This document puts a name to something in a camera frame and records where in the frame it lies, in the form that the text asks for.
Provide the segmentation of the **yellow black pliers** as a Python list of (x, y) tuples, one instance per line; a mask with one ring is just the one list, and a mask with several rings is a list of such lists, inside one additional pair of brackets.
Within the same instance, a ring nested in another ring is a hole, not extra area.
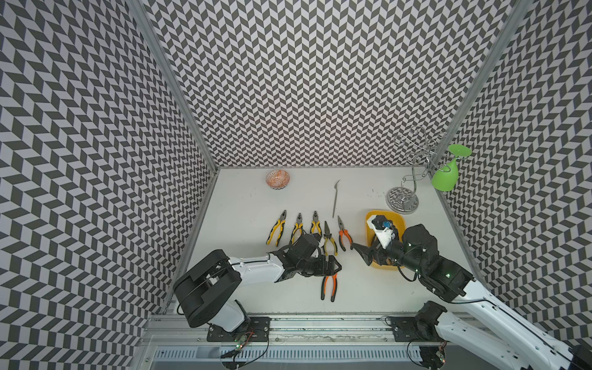
[(312, 215), (310, 233), (313, 236), (322, 236), (322, 228), (320, 225), (319, 214), (317, 211), (314, 211)]
[(299, 213), (291, 232), (290, 244), (293, 245), (305, 233), (302, 214)]
[(339, 254), (339, 249), (337, 244), (335, 243), (335, 239), (333, 238), (330, 228), (328, 226), (328, 222), (324, 222), (324, 232), (323, 232), (324, 243), (322, 247), (322, 251), (324, 252), (325, 256), (329, 256), (329, 248), (333, 247), (333, 254), (337, 256)]

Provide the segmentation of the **orange long nose pliers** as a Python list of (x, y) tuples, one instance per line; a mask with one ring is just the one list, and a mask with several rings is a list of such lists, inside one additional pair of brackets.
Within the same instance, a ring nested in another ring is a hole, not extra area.
[(339, 224), (339, 245), (342, 251), (346, 251), (349, 247), (350, 250), (353, 249), (353, 240), (350, 236), (348, 230), (345, 228), (345, 225), (342, 222), (342, 219), (338, 217), (338, 224)]

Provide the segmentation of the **yellow combination pliers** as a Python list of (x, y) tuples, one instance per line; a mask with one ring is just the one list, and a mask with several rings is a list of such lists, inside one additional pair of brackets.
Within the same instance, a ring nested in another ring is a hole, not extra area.
[(278, 232), (278, 235), (275, 239), (275, 246), (277, 247), (279, 245), (281, 238), (283, 236), (284, 230), (285, 230), (286, 217), (287, 217), (287, 211), (283, 210), (280, 217), (276, 220), (274, 226), (271, 228), (271, 230), (268, 234), (268, 238), (266, 240), (267, 245), (269, 245), (272, 242), (272, 239), (273, 239), (274, 234), (276, 232)]

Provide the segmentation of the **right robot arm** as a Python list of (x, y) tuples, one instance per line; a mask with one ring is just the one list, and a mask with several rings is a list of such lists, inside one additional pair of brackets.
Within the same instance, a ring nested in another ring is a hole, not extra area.
[(499, 369), (589, 369), (591, 351), (555, 339), (492, 294), (472, 273), (443, 257), (434, 236), (421, 225), (401, 238), (380, 220), (371, 226), (377, 242), (371, 248), (353, 244), (367, 265), (394, 264), (416, 274), (421, 285), (450, 305), (460, 305), (488, 331), (476, 328), (429, 301), (415, 317), (417, 328), (429, 328), (440, 341), (452, 342)]

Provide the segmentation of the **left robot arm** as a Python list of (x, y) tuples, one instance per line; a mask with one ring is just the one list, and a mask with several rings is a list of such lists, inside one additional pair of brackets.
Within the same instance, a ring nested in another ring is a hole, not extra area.
[(233, 332), (250, 321), (240, 302), (231, 300), (241, 286), (285, 282), (296, 275), (326, 278), (342, 270), (336, 256), (324, 255), (320, 241), (305, 234), (263, 257), (236, 258), (221, 249), (211, 251), (174, 283), (177, 308), (191, 328), (214, 324)]

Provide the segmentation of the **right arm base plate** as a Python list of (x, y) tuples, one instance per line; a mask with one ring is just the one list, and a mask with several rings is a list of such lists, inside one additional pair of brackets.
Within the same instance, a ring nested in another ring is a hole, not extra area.
[(436, 331), (439, 318), (448, 310), (436, 302), (428, 301), (415, 316), (389, 316), (385, 322), (391, 328), (396, 342), (442, 342)]

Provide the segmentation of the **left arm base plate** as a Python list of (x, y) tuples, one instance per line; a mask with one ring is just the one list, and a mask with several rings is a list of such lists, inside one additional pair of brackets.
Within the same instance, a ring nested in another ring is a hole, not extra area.
[(270, 328), (271, 317), (268, 316), (250, 317), (234, 331), (225, 331), (218, 325), (210, 325), (207, 342), (237, 344), (243, 336), (246, 337), (249, 343), (266, 342), (269, 339)]

